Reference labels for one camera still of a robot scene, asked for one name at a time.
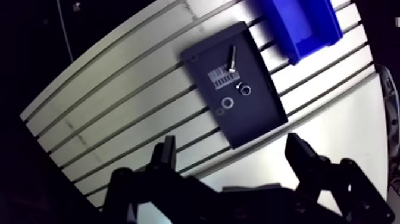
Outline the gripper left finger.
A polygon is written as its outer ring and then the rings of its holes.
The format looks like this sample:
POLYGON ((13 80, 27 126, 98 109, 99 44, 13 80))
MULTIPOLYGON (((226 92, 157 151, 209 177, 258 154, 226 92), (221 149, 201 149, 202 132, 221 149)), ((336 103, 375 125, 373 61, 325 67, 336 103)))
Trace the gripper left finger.
POLYGON ((137 223, 140 204, 151 202, 172 223, 217 223, 217 193, 194 177, 175 171, 176 138, 156 144, 145 170, 113 171, 103 205, 104 223, 137 223))

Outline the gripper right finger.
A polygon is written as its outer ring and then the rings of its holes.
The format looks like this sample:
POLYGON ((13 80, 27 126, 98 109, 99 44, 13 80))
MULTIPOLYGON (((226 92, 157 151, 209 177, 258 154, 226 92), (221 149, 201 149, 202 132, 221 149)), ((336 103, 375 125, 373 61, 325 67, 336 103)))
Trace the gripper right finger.
POLYGON ((299 180, 296 191, 317 201, 329 191, 347 223, 393 223, 395 215, 369 178, 350 158, 334 164, 296 133, 286 138, 285 157, 299 180))

